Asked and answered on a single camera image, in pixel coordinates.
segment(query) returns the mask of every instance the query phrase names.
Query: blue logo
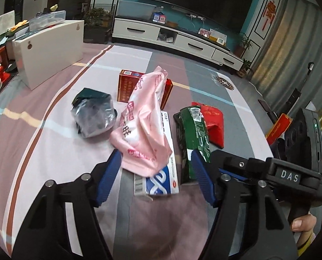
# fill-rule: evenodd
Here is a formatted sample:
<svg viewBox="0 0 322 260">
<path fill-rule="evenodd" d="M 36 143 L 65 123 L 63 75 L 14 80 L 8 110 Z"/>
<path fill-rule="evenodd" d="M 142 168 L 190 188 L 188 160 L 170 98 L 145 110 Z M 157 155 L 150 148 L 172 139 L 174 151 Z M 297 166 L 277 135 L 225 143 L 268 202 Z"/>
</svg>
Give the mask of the blue logo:
<svg viewBox="0 0 322 260">
<path fill-rule="evenodd" d="M 146 192 L 151 195 L 171 193 L 169 170 L 167 166 L 155 176 L 146 179 Z"/>
</svg>

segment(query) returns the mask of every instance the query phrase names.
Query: teal wall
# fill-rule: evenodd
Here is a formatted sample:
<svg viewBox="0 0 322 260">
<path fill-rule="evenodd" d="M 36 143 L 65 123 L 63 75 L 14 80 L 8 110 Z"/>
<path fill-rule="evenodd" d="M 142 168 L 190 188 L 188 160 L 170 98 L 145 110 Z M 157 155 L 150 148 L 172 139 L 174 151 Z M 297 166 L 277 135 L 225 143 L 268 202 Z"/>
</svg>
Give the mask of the teal wall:
<svg viewBox="0 0 322 260">
<path fill-rule="evenodd" d="M 220 28 L 220 26 L 216 22 L 206 20 L 203 25 L 203 22 L 201 20 L 192 19 L 192 23 L 194 24 L 194 26 L 193 26 L 193 24 L 191 23 L 190 17 L 186 16 L 184 13 L 181 13 L 181 12 L 171 9 L 171 6 L 166 3 L 162 3 L 162 2 L 158 2 L 158 1 L 154 1 L 154 0 L 127 0 L 127 1 L 147 3 L 147 4 L 157 5 L 158 7 L 164 6 L 163 13 L 166 15 L 167 20 L 176 22 L 179 24 L 180 27 L 185 28 L 187 30 L 195 31 L 195 32 L 198 32 L 201 27 L 208 29 L 208 30 L 210 28 L 212 28 L 212 29 L 216 28 L 217 31 L 220 31 L 221 33 L 227 35 L 227 45 L 226 46 L 228 48 L 230 48 L 231 50 L 234 50 L 234 47 L 236 46 L 236 40 L 235 40 L 236 34 Z M 246 17 L 244 25 L 242 27 L 242 32 L 245 32 L 248 29 L 248 26 L 251 22 L 252 16 L 253 16 L 255 9 L 257 7 L 258 1 L 259 0 L 252 0 L 250 10 L 248 12 L 248 15 Z"/>
</svg>

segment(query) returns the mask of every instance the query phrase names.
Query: brown bowl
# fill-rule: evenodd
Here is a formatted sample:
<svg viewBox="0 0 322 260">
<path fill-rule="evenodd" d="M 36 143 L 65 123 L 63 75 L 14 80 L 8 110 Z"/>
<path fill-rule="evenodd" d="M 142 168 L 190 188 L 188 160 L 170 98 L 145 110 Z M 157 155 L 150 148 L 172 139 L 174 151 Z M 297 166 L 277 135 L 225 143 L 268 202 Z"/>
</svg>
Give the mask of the brown bowl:
<svg viewBox="0 0 322 260">
<path fill-rule="evenodd" d="M 178 26 L 176 22 L 172 22 L 172 21 L 167 21 L 166 25 L 172 28 L 176 28 Z"/>
</svg>

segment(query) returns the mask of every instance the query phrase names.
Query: hand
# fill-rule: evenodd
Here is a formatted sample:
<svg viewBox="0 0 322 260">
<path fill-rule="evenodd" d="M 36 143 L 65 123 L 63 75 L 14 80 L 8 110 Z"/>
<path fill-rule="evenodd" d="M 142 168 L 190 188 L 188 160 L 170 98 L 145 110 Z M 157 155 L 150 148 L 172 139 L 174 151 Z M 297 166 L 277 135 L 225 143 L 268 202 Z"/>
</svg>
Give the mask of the hand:
<svg viewBox="0 0 322 260">
<path fill-rule="evenodd" d="M 316 217 L 311 214 L 293 220 L 291 224 L 292 232 L 301 232 L 301 236 L 297 241 L 297 247 L 303 245 L 310 238 L 310 236 L 313 234 L 315 225 Z"/>
</svg>

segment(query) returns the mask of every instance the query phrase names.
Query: potted plant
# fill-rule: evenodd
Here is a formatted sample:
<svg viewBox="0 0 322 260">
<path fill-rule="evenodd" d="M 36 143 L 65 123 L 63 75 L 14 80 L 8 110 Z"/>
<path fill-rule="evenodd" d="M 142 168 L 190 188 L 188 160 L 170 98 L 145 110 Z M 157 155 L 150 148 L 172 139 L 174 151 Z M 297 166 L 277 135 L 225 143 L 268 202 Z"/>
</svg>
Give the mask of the potted plant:
<svg viewBox="0 0 322 260">
<path fill-rule="evenodd" d="M 246 50 L 250 50 L 250 48 L 252 48 L 251 39 L 249 39 L 245 33 L 239 34 L 238 43 L 239 44 L 236 46 L 233 52 L 237 57 L 242 57 Z"/>
<path fill-rule="evenodd" d="M 249 74 L 249 71 L 252 71 L 252 69 L 250 68 L 250 66 L 251 66 L 251 61 L 246 60 L 246 59 L 243 59 L 243 65 L 240 68 L 240 70 L 237 71 L 237 75 L 240 78 L 245 78 Z"/>
<path fill-rule="evenodd" d="M 104 8 L 92 8 L 83 17 L 84 40 L 90 43 L 104 44 L 110 31 L 112 12 Z"/>
</svg>

